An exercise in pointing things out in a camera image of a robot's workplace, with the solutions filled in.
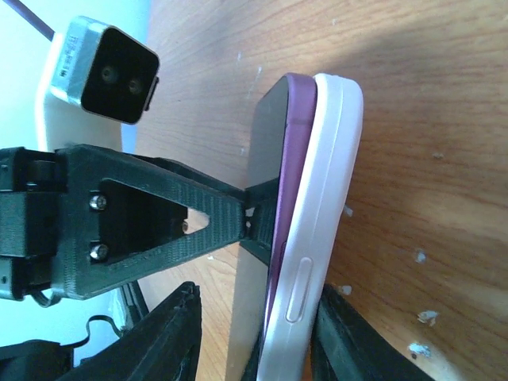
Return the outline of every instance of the purple phone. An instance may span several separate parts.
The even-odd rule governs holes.
[[[277,190],[263,322],[266,332],[279,282],[303,164],[314,123],[317,88],[307,75],[284,75],[259,101],[252,124],[248,186]]]

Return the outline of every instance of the white phone case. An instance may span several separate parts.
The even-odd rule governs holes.
[[[351,181],[364,111],[360,87],[314,76],[317,106],[258,381],[300,380]]]

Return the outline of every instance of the white scuff mark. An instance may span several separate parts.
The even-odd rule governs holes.
[[[350,295],[352,293],[352,287],[348,284],[345,286],[339,286],[339,292],[344,295]]]
[[[348,217],[352,217],[352,209],[347,205],[344,205],[343,213]]]
[[[423,355],[425,357],[430,357],[430,348],[427,345],[422,345],[419,343],[412,343],[407,347],[412,353],[416,353],[417,355]]]
[[[436,311],[428,310],[423,311],[418,314],[418,321],[423,324],[428,324],[429,326],[433,326],[436,324],[436,318],[439,316],[439,313]]]
[[[261,66],[258,66],[257,68],[257,74],[256,74],[256,77],[254,78],[254,80],[252,81],[252,85],[249,87],[248,91],[247,91],[247,100],[249,100],[251,98],[251,95],[252,95],[252,92],[254,91],[254,88],[256,87],[256,84],[258,83],[258,81],[260,80],[260,76],[261,76],[261,72],[263,71],[263,67]]]
[[[423,249],[421,249],[421,248],[417,249],[416,258],[414,259],[414,261],[417,264],[423,264],[426,260],[427,260],[427,255],[425,254]]]

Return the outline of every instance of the camera lens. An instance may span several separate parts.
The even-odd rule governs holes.
[[[116,83],[118,81],[118,73],[111,66],[106,66],[102,69],[101,77],[102,80],[109,85]]]
[[[129,81],[129,91],[134,94],[138,95],[143,90],[143,87],[141,86],[141,82],[139,79],[131,79]]]

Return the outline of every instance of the paint chip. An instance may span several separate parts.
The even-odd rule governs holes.
[[[439,313],[436,311],[423,311],[418,314],[418,321],[423,324],[428,324],[432,327],[434,324],[436,324],[436,318],[438,315]]]
[[[423,251],[423,249],[418,248],[418,249],[416,250],[416,258],[414,259],[414,261],[415,261],[417,264],[423,264],[426,260],[427,260],[427,255],[425,254],[425,252]]]
[[[421,345],[419,343],[412,343],[407,347],[412,353],[416,353],[417,355],[423,355],[425,357],[430,357],[430,348],[427,345]]]
[[[348,217],[352,217],[352,209],[347,205],[344,205],[343,213]]]
[[[345,286],[339,287],[339,292],[341,292],[344,295],[350,295],[352,293],[352,287],[346,284]]]

